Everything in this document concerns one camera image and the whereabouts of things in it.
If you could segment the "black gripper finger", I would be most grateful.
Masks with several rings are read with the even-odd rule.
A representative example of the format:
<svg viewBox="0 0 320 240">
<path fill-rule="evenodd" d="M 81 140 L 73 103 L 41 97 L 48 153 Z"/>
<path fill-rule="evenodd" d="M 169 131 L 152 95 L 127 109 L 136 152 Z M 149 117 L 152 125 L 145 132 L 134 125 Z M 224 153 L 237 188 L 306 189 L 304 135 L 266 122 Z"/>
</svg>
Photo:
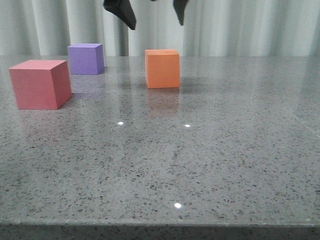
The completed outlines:
<svg viewBox="0 0 320 240">
<path fill-rule="evenodd" d="M 103 7 L 122 20 L 131 30 L 136 29 L 136 16 L 129 0 L 104 0 Z"/>
<path fill-rule="evenodd" d="M 181 26 L 184 25 L 185 9 L 189 0 L 173 0 L 173 8 L 177 15 L 178 22 Z"/>
</svg>

